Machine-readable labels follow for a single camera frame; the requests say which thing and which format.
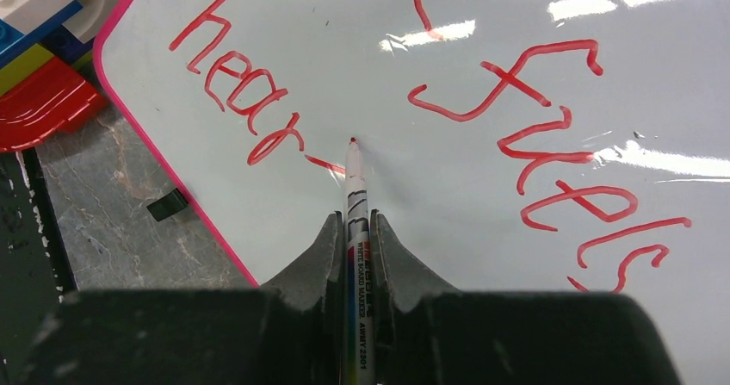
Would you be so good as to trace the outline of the red whiteboard marker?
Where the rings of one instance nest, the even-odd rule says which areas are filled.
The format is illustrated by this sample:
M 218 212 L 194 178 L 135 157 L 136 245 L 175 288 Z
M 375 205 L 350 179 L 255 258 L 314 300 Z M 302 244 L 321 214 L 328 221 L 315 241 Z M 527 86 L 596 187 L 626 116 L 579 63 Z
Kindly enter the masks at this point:
M 344 384 L 375 384 L 373 278 L 370 266 L 368 192 L 362 151 L 350 140 L 345 162 Z

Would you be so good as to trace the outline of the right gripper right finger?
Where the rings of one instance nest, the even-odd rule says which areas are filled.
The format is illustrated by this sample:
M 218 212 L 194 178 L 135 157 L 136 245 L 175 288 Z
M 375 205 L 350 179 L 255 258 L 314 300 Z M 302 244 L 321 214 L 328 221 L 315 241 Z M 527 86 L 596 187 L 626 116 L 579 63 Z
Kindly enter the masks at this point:
M 677 384 L 639 304 L 610 293 L 466 291 L 370 216 L 382 384 Z

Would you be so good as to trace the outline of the pink framed whiteboard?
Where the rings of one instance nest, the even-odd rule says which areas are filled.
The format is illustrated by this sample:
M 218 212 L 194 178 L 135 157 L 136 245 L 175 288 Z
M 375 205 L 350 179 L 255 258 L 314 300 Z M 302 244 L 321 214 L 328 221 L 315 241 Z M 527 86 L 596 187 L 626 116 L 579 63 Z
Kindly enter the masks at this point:
M 104 89 L 253 283 L 368 205 L 460 289 L 613 291 L 729 381 L 729 0 L 120 0 Z

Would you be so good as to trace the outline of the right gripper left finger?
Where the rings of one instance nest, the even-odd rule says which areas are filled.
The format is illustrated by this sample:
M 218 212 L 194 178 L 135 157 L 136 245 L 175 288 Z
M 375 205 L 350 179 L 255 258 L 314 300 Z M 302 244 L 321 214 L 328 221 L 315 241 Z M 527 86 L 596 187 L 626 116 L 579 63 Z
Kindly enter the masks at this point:
M 257 289 L 85 290 L 40 324 L 20 384 L 337 384 L 342 215 Z

